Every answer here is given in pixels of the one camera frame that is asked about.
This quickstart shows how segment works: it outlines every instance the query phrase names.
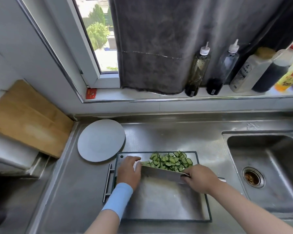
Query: yellow bottle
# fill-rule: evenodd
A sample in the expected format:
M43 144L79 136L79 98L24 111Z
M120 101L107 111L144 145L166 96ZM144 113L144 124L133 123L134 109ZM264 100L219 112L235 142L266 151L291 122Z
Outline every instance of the yellow bottle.
M285 91L293 84L293 70L290 70L275 84L275 89Z

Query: white plate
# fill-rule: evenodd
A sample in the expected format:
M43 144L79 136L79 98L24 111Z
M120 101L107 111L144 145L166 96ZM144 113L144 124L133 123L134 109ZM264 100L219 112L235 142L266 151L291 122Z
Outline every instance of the white plate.
M113 157L123 146L125 130L116 121L102 119L91 123L79 136L79 154L91 162L101 162Z

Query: red sticker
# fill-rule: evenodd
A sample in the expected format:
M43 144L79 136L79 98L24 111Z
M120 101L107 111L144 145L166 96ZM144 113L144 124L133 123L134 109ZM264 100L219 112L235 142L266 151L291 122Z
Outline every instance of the red sticker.
M97 94L97 89L87 89L86 99L95 99Z

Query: blue sleeve cover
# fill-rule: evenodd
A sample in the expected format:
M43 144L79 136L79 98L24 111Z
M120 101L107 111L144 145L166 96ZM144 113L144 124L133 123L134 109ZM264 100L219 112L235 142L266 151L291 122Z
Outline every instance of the blue sleeve cover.
M117 184L102 210L113 210L119 216L119 221L121 221L121 217L132 194L133 189L130 185L126 183Z

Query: hand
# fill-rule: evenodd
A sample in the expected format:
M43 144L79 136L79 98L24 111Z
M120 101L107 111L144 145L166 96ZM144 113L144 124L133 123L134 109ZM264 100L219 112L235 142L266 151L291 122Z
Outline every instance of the hand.
M130 185L135 191L141 179L141 162L137 163L136 171L133 165L139 161L140 157L127 156L118 168L117 184L124 182Z
M181 178L186 181L192 189L199 193L210 194L211 190L217 187L219 182L221 182L211 169L199 164L186 168L183 172L188 173L191 178Z

